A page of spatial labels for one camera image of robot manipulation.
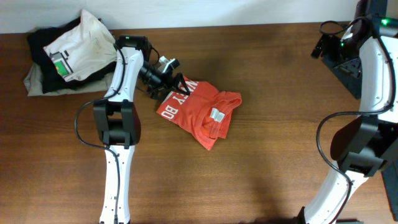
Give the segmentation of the orange soccer t-shirt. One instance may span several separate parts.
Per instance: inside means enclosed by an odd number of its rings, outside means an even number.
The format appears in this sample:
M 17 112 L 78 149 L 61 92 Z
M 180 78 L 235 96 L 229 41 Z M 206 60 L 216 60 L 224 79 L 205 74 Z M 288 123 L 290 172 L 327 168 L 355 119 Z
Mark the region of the orange soccer t-shirt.
M 208 82 L 184 79 L 190 95 L 170 92 L 157 113 L 211 150 L 217 139 L 226 138 L 233 110 L 242 103 L 241 94 L 219 91 Z

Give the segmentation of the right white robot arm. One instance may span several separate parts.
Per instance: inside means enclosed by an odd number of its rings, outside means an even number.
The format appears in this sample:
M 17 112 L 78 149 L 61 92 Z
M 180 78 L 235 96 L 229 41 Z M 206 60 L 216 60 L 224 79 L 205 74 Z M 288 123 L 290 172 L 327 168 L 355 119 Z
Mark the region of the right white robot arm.
M 317 149 L 330 171 L 297 223 L 336 223 L 358 187 L 397 159 L 397 19 L 369 13 L 341 27 L 323 31 L 311 56 L 360 82 L 360 108 L 333 113 L 318 125 Z M 335 133 L 328 159 L 320 135 L 338 116 L 355 119 Z

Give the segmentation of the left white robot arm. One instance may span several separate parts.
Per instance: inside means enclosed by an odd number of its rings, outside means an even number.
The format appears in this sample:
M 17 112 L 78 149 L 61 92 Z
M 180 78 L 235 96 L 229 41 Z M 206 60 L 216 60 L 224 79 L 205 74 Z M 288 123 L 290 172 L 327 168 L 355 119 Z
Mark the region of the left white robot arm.
M 176 91 L 191 94 L 183 75 L 173 74 L 178 60 L 159 58 L 160 68 L 150 64 L 152 44 L 143 35 L 122 35 L 116 41 L 117 64 L 111 86 L 104 98 L 93 104 L 99 140 L 106 155 L 104 204 L 101 224 L 129 223 L 129 178 L 136 144 L 141 138 L 141 122 L 134 105 L 136 82 L 147 85 L 154 100 Z

